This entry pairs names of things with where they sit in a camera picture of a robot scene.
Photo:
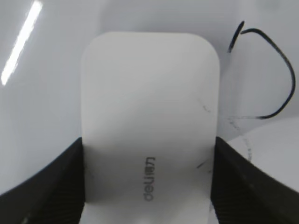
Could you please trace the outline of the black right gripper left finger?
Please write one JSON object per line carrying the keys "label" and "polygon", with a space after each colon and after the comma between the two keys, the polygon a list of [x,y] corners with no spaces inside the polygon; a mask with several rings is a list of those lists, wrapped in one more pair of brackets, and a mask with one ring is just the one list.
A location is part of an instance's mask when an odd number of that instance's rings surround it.
{"label": "black right gripper left finger", "polygon": [[33,177],[0,196],[2,224],[78,224],[85,205],[82,138]]}

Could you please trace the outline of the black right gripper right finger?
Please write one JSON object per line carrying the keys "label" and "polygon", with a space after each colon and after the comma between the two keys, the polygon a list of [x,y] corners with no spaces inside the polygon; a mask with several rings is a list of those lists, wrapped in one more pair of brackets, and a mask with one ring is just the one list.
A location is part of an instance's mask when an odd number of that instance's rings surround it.
{"label": "black right gripper right finger", "polygon": [[299,194],[216,138],[211,201],[220,224],[297,224]]}

